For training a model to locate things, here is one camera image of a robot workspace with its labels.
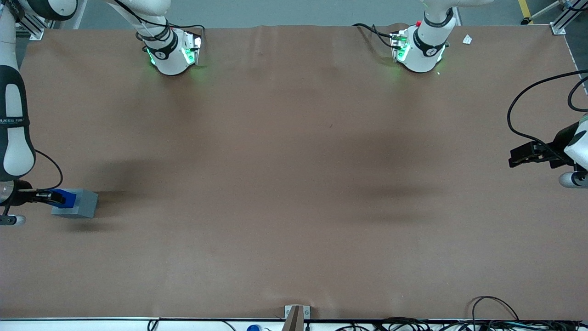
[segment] gray block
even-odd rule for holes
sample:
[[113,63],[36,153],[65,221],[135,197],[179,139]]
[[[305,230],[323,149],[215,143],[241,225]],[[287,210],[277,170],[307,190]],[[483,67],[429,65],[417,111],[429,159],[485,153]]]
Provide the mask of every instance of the gray block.
[[64,217],[66,219],[92,219],[96,212],[98,203],[98,194],[82,188],[62,188],[61,190],[74,193],[75,203],[73,208],[53,207],[52,215]]

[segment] brown paper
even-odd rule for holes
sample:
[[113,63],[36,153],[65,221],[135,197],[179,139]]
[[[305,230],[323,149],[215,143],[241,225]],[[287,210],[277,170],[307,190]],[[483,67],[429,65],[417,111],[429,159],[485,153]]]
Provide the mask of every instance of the brown paper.
[[[48,31],[22,69],[32,139],[99,208],[14,208],[28,221],[0,229],[0,315],[469,317],[494,295],[525,319],[584,318],[586,192],[507,162],[526,140],[506,110],[574,70],[566,42],[546,26],[450,42],[414,74],[357,28],[211,29],[200,66],[164,77],[132,31]],[[531,90],[515,126],[550,141],[580,118],[576,81]],[[25,179],[57,173],[39,158]]]

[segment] gray floor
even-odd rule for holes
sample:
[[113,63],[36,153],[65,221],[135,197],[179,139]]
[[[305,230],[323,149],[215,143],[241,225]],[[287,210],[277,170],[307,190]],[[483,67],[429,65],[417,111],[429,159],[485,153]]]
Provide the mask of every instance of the gray floor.
[[[550,4],[551,0],[527,0],[531,13]],[[258,25],[352,25],[362,22],[389,25],[412,23],[422,19],[423,6],[418,0],[174,0],[166,17],[178,25],[202,24],[208,28],[246,28]],[[495,0],[476,8],[460,8],[463,25],[517,25],[523,18],[517,0]],[[537,19],[546,24],[560,14],[559,8]],[[567,31],[567,40],[579,68],[588,68],[588,14],[581,14]],[[88,0],[80,29],[130,29],[108,4]],[[63,24],[72,28],[75,20]],[[19,40],[19,63],[24,57],[26,40]]]

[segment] black cable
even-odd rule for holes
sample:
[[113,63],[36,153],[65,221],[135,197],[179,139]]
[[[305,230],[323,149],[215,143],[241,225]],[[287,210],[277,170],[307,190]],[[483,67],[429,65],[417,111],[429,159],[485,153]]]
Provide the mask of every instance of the black cable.
[[574,8],[572,6],[569,6],[569,7],[564,6],[564,8],[565,9],[568,9],[570,11],[573,11],[573,12],[585,12],[585,11],[588,11],[588,8]]
[[538,81],[538,82],[535,82],[535,83],[533,83],[533,84],[529,85],[529,86],[528,86],[527,88],[525,88],[525,89],[524,89],[524,90],[523,90],[521,93],[519,93],[519,95],[517,95],[517,96],[516,96],[516,98],[514,98],[513,102],[510,104],[509,111],[508,111],[508,113],[506,114],[506,121],[507,121],[507,123],[508,123],[508,125],[509,125],[509,129],[510,129],[510,130],[511,130],[511,131],[512,131],[514,134],[516,134],[516,135],[519,135],[519,136],[521,136],[521,137],[523,137],[523,138],[531,139],[531,140],[533,140],[533,141],[535,141],[535,142],[537,142],[537,143],[541,144],[543,147],[545,147],[545,149],[546,149],[546,150],[548,150],[548,151],[549,151],[549,152],[551,152],[553,155],[555,155],[555,156],[556,156],[556,157],[558,157],[560,160],[562,160],[563,162],[565,162],[565,163],[566,163],[566,162],[567,162],[567,161],[566,161],[566,158],[562,157],[562,156],[561,156],[559,153],[557,153],[557,152],[556,152],[554,149],[552,149],[552,148],[551,148],[549,145],[547,145],[547,144],[546,144],[544,141],[542,141],[542,140],[540,140],[539,138],[536,138],[536,137],[534,137],[534,136],[532,136],[532,135],[528,135],[528,134],[525,134],[525,133],[522,133],[522,132],[520,132],[520,131],[517,131],[517,130],[515,130],[515,128],[514,128],[514,127],[513,127],[513,125],[512,125],[512,122],[511,122],[511,120],[510,120],[510,116],[511,116],[511,113],[512,113],[512,111],[513,111],[513,108],[515,107],[515,104],[516,104],[516,103],[517,103],[517,101],[520,99],[520,97],[522,97],[522,96],[523,96],[523,94],[525,94],[525,93],[526,93],[528,90],[532,89],[533,87],[535,87],[535,86],[537,86],[537,85],[539,85],[539,84],[542,84],[542,83],[544,83],[544,82],[553,81],[553,80],[556,80],[556,79],[559,79],[559,78],[568,77],[568,76],[572,76],[572,75],[587,74],[587,73],[588,73],[588,69],[585,69],[585,70],[577,70],[577,71],[572,71],[572,72],[567,72],[567,73],[565,73],[565,74],[561,74],[561,75],[555,75],[555,76],[552,76],[552,77],[549,77],[549,78],[545,78],[545,79],[543,79],[543,80],[540,80],[540,81]]
[[233,331],[237,331],[237,329],[235,329],[234,326],[232,326],[229,322],[222,320],[221,322],[223,322],[224,324],[228,325],[231,329],[233,329]]
[[150,22],[144,18],[141,18],[139,15],[137,15],[132,9],[130,9],[127,5],[123,4],[121,1],[119,0],[114,0],[114,2],[116,2],[117,5],[121,6],[122,9],[126,10],[127,12],[129,12],[129,14],[133,15],[139,22],[145,22],[145,23],[149,23],[151,25],[155,25],[157,27],[164,27],[167,28],[168,26],[172,27],[172,28],[178,28],[178,29],[184,29],[184,28],[202,28],[202,31],[205,30],[203,25],[200,24],[193,24],[193,25],[176,25],[176,24],[171,24],[169,22],[167,22],[167,24],[159,24],[159,23],[154,23],[154,22]]
[[519,315],[517,315],[517,313],[515,312],[515,310],[508,304],[506,303],[504,300],[495,297],[495,296],[480,296],[478,297],[478,299],[476,300],[476,302],[474,302],[474,305],[472,306],[472,321],[475,322],[476,321],[476,306],[478,303],[480,303],[480,301],[484,300],[484,299],[492,299],[498,302],[503,303],[505,306],[507,306],[510,311],[512,312],[513,317],[518,321],[519,319]]
[[386,45],[386,46],[388,46],[388,47],[390,47],[390,48],[393,48],[393,49],[401,49],[401,47],[399,47],[399,46],[394,46],[394,45],[392,45],[392,44],[388,44],[388,43],[387,43],[387,42],[384,40],[384,38],[382,38],[382,37],[388,37],[388,38],[390,38],[390,35],[389,35],[389,34],[385,34],[385,33],[383,33],[383,32],[380,32],[380,31],[378,31],[378,30],[376,29],[376,25],[375,25],[375,24],[372,24],[372,27],[371,27],[371,28],[370,28],[369,26],[367,26],[367,25],[363,24],[363,23],[356,23],[356,24],[353,24],[352,26],[353,26],[353,27],[359,27],[359,28],[366,28],[366,29],[368,29],[368,30],[369,30],[371,33],[373,33],[373,34],[376,34],[376,35],[377,35],[377,37],[378,37],[378,38],[380,38],[380,41],[381,41],[381,42],[382,42],[384,45]]
[[336,329],[335,331],[346,331],[347,329],[350,329],[351,327],[354,328],[354,329],[357,328],[357,329],[360,329],[360,330],[363,330],[363,331],[372,331],[372,330],[370,330],[370,329],[368,329],[368,328],[366,328],[364,326],[356,325],[355,323],[351,324],[350,326],[340,327],[340,328]]
[[371,31],[372,33],[374,33],[374,34],[379,34],[379,35],[381,35],[382,37],[390,37],[390,35],[387,35],[387,34],[385,34],[385,33],[383,33],[383,32],[380,32],[380,31],[378,31],[377,29],[373,29],[372,27],[374,27],[374,26],[375,26],[375,25],[372,25],[371,27],[369,27],[368,25],[366,25],[366,24],[363,24],[363,23],[355,23],[355,24],[353,24],[353,25],[352,25],[352,27],[362,27],[362,28],[366,28],[366,29],[368,29],[369,31]]
[[55,166],[55,168],[57,168],[57,171],[59,172],[59,182],[57,183],[57,185],[52,186],[52,187],[48,187],[48,188],[40,188],[39,191],[49,191],[49,190],[53,190],[53,189],[61,186],[61,184],[64,182],[64,173],[63,173],[63,171],[61,171],[59,164],[57,164],[57,162],[55,162],[52,158],[50,158],[49,155],[47,155],[39,150],[35,150],[35,152],[39,153],[40,155],[47,158],[47,160],[51,161],[51,163],[53,163],[53,165]]
[[572,103],[572,97],[574,96],[574,93],[576,93],[576,90],[580,86],[582,86],[582,84],[584,84],[584,82],[586,82],[586,81],[588,81],[588,76],[584,77],[576,85],[574,85],[574,87],[570,91],[570,94],[567,95],[567,105],[570,106],[570,108],[575,111],[581,111],[581,112],[588,111],[588,108],[578,108],[578,107],[574,106],[574,104]]
[[159,320],[150,320],[149,323],[147,323],[147,331],[155,331],[155,328],[157,328],[158,324]]

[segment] yellow floor line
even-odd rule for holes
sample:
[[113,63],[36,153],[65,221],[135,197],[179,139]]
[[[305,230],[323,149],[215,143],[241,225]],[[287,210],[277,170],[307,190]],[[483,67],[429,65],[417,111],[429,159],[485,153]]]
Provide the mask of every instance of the yellow floor line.
[[529,6],[527,5],[527,0],[519,0],[520,11],[523,12],[523,17],[531,17],[531,12],[529,11]]

